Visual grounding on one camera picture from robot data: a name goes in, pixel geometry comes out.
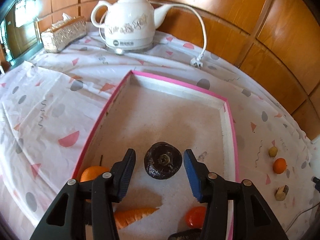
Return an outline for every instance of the tomato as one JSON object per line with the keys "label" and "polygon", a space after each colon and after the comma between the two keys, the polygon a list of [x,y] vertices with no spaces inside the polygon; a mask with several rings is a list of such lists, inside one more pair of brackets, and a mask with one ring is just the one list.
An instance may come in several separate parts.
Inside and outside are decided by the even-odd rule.
{"label": "tomato", "polygon": [[184,217],[188,227],[202,228],[206,211],[202,206],[191,208]]}

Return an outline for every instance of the silver tissue box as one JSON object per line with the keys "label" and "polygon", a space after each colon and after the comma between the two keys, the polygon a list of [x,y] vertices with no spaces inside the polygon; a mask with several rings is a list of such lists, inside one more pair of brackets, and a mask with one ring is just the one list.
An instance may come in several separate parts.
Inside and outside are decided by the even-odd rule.
{"label": "silver tissue box", "polygon": [[77,16],[57,22],[41,33],[44,49],[47,52],[59,53],[68,44],[87,35],[85,17]]}

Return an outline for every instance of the kettle handle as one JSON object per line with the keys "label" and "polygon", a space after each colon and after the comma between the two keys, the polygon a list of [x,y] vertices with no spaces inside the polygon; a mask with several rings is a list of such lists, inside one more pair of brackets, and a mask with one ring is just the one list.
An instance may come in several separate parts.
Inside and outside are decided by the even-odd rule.
{"label": "kettle handle", "polygon": [[97,14],[97,11],[100,7],[102,6],[107,6],[107,8],[109,8],[110,6],[112,6],[111,3],[108,3],[107,1],[99,1],[98,4],[93,8],[92,10],[92,13],[91,13],[91,22],[94,26],[98,27],[98,28],[104,28],[105,27],[105,24],[100,24],[96,21],[96,14]]}

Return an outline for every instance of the electric kettle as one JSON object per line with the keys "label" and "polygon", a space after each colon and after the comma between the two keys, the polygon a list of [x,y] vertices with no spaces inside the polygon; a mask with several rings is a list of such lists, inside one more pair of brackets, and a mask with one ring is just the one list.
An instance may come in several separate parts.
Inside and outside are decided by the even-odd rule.
{"label": "electric kettle", "polygon": [[[102,6],[107,6],[108,11],[104,23],[98,23],[96,13]],[[118,0],[114,4],[101,0],[91,13],[91,22],[104,29],[106,49],[117,54],[140,51],[152,46],[156,29],[172,6],[165,4],[153,9],[148,0]]]}

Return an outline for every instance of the dark purple vegetable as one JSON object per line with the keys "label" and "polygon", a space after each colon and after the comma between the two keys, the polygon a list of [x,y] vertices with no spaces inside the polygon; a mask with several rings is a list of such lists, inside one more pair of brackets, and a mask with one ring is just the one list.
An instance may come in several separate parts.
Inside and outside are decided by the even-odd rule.
{"label": "dark purple vegetable", "polygon": [[169,236],[168,240],[199,240],[201,229],[189,229]]}
{"label": "dark purple vegetable", "polygon": [[144,167],[154,179],[171,178],[180,169],[182,156],[179,150],[169,143],[157,142],[144,157]]}

